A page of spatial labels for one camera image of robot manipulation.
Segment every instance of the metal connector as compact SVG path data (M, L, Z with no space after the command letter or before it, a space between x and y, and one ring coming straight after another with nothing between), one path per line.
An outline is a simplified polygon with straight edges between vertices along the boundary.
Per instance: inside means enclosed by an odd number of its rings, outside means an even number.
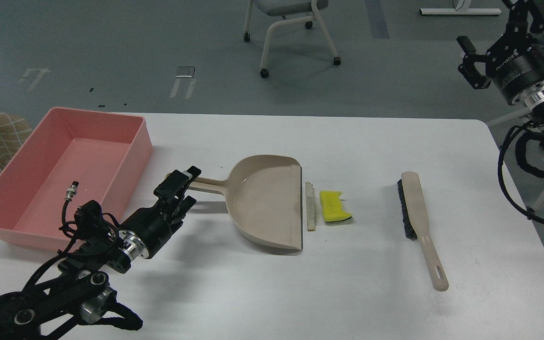
M79 185L78 181L73 181L73 184L71 184L71 187L67 189L67 198L65 198L65 200L69 202L73 200L73 196L77 194L78 185Z

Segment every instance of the beige dustpan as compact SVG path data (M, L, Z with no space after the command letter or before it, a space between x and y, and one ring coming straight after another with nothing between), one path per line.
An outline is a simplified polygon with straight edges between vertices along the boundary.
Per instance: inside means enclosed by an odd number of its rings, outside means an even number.
M291 157L255 155L223 181L198 177L190 188L222 194L244 237L260 245L302 249L302 167Z

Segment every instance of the cushion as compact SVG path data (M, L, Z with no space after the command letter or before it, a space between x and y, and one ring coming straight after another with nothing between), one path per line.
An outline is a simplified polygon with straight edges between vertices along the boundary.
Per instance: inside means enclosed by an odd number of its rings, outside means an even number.
M254 2L257 8L271 17L312 11L310 0L254 0ZM324 9L328 6L329 0L318 0L316 7Z

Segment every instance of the gray floor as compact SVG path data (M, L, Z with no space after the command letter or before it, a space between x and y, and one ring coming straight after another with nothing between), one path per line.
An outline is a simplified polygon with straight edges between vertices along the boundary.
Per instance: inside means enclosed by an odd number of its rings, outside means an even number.
M271 75L264 80L259 59L274 19L255 10L251 43L244 43L245 0L1 1L0 111L36 126L53 106L483 121L515 110L493 87L472 90L456 70L456 37L468 35L485 50L504 32L507 11L421 17L421 6L449 7L451 1L331 1L322 15L343 64L331 65L316 24L287 27L274 39ZM472 7L504 9L498 0L475 0ZM186 99L189 81L183 80L170 98L181 65L196 67L194 91ZM22 81L27 69L36 71ZM492 128L497 142L509 127ZM531 203L544 181L508 161ZM544 226L537 230L544 244Z

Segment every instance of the pink plastic bin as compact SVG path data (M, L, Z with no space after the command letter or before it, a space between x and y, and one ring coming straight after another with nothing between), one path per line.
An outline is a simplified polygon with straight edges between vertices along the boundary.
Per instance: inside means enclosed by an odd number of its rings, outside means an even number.
M67 220L89 200L121 219L152 153L143 117L52 108L0 174L0 239L64 249L58 228L73 181Z

